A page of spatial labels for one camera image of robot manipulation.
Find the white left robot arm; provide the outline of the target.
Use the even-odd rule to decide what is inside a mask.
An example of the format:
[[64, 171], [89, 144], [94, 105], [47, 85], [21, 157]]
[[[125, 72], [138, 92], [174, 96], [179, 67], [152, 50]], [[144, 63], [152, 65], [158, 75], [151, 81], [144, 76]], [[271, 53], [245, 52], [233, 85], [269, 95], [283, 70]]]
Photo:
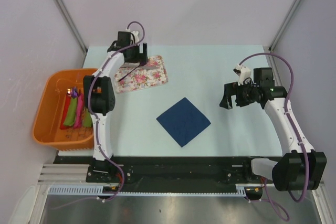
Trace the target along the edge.
[[134, 69], [147, 64], [147, 44], [142, 40], [136, 30], [119, 31], [117, 40], [107, 49], [103, 64], [83, 79], [85, 104], [93, 123], [93, 160], [96, 162], [108, 161], [113, 156], [110, 121], [116, 105], [114, 75], [122, 67]]

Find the dark blue paper napkin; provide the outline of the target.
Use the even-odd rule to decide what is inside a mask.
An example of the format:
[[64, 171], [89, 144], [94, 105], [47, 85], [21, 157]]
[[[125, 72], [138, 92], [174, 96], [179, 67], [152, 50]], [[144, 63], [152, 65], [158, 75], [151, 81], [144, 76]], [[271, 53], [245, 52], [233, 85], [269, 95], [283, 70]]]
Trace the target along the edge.
[[187, 145], [211, 124], [187, 98], [181, 99], [156, 120], [180, 147]]

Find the silver table knife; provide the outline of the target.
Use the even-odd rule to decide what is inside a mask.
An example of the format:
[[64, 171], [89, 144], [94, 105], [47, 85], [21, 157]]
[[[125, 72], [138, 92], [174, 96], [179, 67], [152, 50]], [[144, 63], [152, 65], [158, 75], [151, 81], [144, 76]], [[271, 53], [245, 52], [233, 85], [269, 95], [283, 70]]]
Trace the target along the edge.
[[155, 69], [159, 69], [160, 66], [156, 66], [156, 65], [145, 65], [145, 67], [142, 67], [140, 69], [144, 69], [144, 70], [155, 70]]

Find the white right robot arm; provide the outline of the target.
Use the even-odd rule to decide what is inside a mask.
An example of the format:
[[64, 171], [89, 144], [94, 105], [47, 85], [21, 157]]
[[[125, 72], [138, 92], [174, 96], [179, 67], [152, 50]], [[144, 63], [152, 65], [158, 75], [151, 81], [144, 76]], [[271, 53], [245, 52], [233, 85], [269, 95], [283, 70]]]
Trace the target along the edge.
[[276, 86], [271, 68], [250, 70], [237, 65], [234, 73], [238, 81], [224, 85], [220, 107], [227, 110], [234, 106], [260, 104], [270, 118], [283, 156], [279, 161], [253, 158], [242, 169], [243, 179], [254, 183], [260, 177], [273, 182], [278, 191], [316, 190], [319, 187], [327, 157], [317, 152], [309, 143], [293, 114], [287, 91]]

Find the purple metal spoon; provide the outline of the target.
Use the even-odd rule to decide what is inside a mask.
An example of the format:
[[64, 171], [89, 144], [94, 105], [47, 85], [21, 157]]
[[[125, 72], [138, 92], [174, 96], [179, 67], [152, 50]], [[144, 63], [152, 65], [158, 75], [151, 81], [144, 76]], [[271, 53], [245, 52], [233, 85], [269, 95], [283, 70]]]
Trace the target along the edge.
[[121, 82], [123, 81], [126, 77], [128, 77], [131, 73], [133, 73], [135, 70], [139, 69], [139, 68], [142, 68], [142, 67], [145, 67], [145, 64], [139, 64], [137, 67], [133, 68], [130, 72], [128, 72], [125, 76], [123, 76], [122, 78], [120, 78], [118, 80], [118, 82]]

